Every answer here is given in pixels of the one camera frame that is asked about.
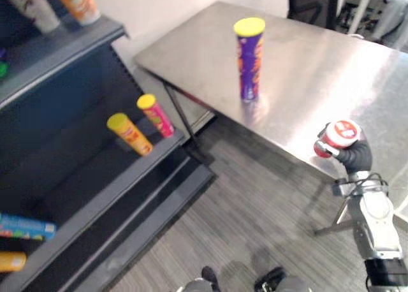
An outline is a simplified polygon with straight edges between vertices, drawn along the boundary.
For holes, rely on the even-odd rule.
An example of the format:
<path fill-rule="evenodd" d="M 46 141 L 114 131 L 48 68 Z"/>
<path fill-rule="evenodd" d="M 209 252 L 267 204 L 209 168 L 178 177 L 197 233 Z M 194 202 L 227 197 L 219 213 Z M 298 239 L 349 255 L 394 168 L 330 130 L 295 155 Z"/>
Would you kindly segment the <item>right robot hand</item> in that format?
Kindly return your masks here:
<path fill-rule="evenodd" d="M 353 120 L 329 122 L 318 134 L 314 151 L 319 157 L 334 157 L 350 175 L 369 172 L 372 168 L 372 152 L 362 128 Z"/>

